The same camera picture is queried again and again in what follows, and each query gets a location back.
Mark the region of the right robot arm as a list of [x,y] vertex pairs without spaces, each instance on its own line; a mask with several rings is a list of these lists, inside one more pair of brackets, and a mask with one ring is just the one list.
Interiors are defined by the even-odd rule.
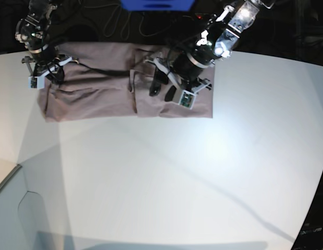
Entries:
[[30,73],[28,86],[42,89],[46,80],[60,85],[64,82],[64,65],[74,61],[71,56],[58,50],[61,38],[51,38],[49,29],[63,1],[29,1],[29,12],[16,26],[15,39],[28,50],[21,63]]

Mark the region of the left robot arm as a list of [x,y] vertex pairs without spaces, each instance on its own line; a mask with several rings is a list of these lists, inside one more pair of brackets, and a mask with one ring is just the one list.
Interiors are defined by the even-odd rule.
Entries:
[[232,1],[190,37],[169,47],[166,56],[146,57],[155,66],[150,96],[157,96],[162,85],[171,84],[165,101],[192,108],[203,89],[212,89],[209,79],[200,78],[216,60],[228,58],[241,34],[255,21],[261,9],[271,9],[275,1]]

